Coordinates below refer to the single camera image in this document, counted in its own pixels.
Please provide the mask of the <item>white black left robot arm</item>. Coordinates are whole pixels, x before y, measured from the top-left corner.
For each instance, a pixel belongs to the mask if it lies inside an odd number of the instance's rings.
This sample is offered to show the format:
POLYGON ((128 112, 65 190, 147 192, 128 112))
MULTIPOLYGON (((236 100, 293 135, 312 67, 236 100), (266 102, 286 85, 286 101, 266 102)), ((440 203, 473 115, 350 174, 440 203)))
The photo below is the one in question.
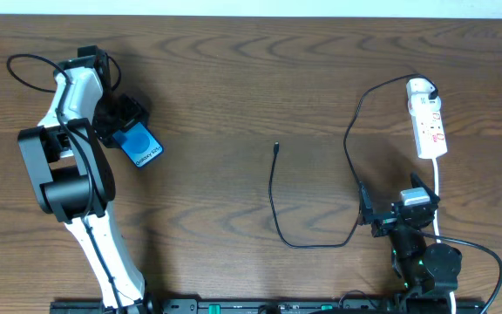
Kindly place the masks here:
POLYGON ((17 137, 38 205, 76 238, 101 289, 101 301, 56 302, 53 313, 159 310, 119 231, 115 180, 103 150, 119 148, 143 167, 163 148, 147 128, 149 112, 136 99, 115 95, 120 80, 110 68, 116 64, 96 45, 55 64, 47 114, 17 137))

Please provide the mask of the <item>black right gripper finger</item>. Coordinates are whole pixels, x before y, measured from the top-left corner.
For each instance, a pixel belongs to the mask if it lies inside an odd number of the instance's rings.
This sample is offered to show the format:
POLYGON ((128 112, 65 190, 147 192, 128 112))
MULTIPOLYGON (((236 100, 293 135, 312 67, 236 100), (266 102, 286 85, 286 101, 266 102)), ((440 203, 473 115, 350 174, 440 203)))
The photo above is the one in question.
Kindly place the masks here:
POLYGON ((359 194, 359 201, 360 201, 360 203, 359 203, 360 217, 358 219, 358 223, 360 225, 371 224, 374 220, 374 218, 373 218, 374 209, 373 209, 372 201, 370 199, 368 190, 361 181, 359 182, 358 194, 359 194))
POLYGON ((412 172, 410 174, 410 183, 413 188, 422 188, 431 200, 435 198, 434 191, 429 188, 425 182, 423 182, 423 180, 417 175, 417 173, 412 172))

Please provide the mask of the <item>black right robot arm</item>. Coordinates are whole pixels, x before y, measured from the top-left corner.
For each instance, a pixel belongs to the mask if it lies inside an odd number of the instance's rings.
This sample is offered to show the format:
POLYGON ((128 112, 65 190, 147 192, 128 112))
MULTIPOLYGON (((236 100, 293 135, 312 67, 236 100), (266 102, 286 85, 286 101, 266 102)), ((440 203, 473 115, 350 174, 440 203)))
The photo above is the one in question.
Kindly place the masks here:
POLYGON ((383 213, 374 211, 368 190, 360 183, 360 223, 369 224, 374 237, 390 238, 393 268, 408 288, 420 296, 448 297, 458 288, 462 254, 442 242, 426 243, 421 231, 432 225, 440 198, 417 174, 410 175, 410 182, 411 188, 383 213))

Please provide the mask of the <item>blue Galaxy smartphone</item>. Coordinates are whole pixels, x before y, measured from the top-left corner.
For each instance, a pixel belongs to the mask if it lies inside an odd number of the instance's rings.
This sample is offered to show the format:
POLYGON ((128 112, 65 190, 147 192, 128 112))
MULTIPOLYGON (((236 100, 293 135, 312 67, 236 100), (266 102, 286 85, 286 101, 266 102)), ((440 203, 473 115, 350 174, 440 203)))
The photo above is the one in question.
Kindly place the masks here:
POLYGON ((112 137, 137 168, 145 167, 164 151, 142 122, 137 122, 125 132, 118 130, 112 137))

